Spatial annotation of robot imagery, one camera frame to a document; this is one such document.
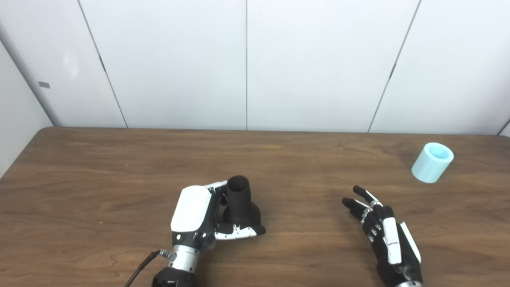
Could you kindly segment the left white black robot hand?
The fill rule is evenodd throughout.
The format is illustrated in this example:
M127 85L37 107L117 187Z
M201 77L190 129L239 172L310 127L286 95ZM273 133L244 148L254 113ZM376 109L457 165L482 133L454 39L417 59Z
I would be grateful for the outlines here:
M262 214L242 175L181 191L171 220L172 246L192 253L211 249L217 240L262 236Z

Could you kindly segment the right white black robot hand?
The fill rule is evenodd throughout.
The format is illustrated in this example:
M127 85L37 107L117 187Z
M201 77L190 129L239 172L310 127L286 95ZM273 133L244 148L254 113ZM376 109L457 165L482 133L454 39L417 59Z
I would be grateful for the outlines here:
M342 204L359 220L371 242L382 283L386 287L422 287L421 254L406 223L397 223L393 209L368 190L357 185L352 190L366 203L342 198Z

